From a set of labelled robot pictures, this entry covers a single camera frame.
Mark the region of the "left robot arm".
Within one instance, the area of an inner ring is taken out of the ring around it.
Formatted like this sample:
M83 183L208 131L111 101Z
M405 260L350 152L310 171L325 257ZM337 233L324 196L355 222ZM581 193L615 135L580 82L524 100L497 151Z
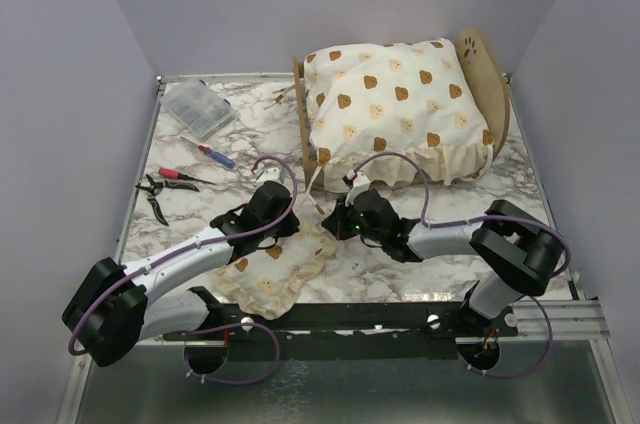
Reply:
M248 203L214 218L186 241L154 256L91 266L62 313L71 332L68 352L88 354L100 367L124 357L141 340L145 317L170 291L212 269L244 258L270 238L293 235L295 190L267 181Z

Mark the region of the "small bear print pillow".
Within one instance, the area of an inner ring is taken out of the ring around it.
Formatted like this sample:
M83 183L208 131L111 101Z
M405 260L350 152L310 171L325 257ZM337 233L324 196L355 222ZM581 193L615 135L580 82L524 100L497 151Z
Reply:
M216 290L240 310L275 320L297 302L303 286L335 256L337 245L324 230L307 223L270 249L215 270Z

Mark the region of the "wooden pet bed frame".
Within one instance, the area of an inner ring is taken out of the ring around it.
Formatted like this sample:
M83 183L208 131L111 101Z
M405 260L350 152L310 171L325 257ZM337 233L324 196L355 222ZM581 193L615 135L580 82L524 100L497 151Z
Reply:
M493 157L497 158L506 142L511 121L511 99L507 78L481 29L463 29L453 43L467 85L493 138ZM305 183L309 184L318 162L310 142L311 119L306 106L306 85L303 83L305 61L305 58L299 60L293 57L293 89L299 119L302 166Z

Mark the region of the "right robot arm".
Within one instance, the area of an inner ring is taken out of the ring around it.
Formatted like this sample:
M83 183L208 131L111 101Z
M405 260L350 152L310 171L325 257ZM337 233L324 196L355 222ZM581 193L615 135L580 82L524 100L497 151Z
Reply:
M486 332L518 300L544 295L571 258L557 231L503 199L468 220L424 222L399 216L370 189L353 199L339 198L321 226L339 241L357 237L401 263L448 255L484 260L491 273L467 292L458 317L472 335Z

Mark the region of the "large bear print cushion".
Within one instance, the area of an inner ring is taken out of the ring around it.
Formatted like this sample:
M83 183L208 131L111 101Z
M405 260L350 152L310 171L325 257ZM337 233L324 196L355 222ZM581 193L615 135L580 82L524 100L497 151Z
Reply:
M420 173L449 185L481 177L498 153L448 39L316 50L295 63L290 89L308 187L343 193L358 164L388 186Z

